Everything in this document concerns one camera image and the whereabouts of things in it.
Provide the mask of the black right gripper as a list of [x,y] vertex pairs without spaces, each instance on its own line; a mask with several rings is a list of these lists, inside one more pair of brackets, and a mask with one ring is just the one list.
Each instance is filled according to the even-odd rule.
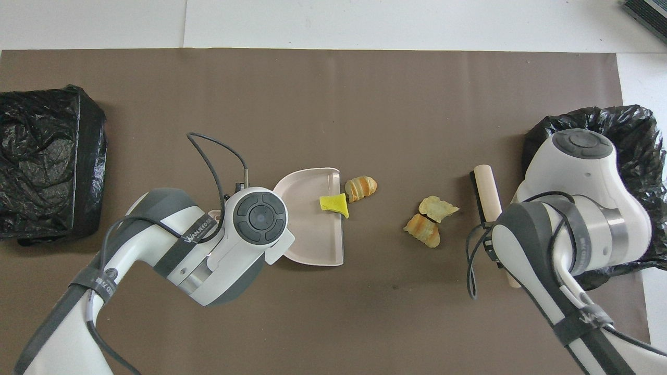
[[491,259],[491,261],[496,263],[496,266],[498,269],[502,270],[503,269],[503,263],[499,260],[496,251],[493,246],[493,242],[491,239],[491,235],[485,235],[484,240],[482,241],[485,253],[488,255],[488,257]]

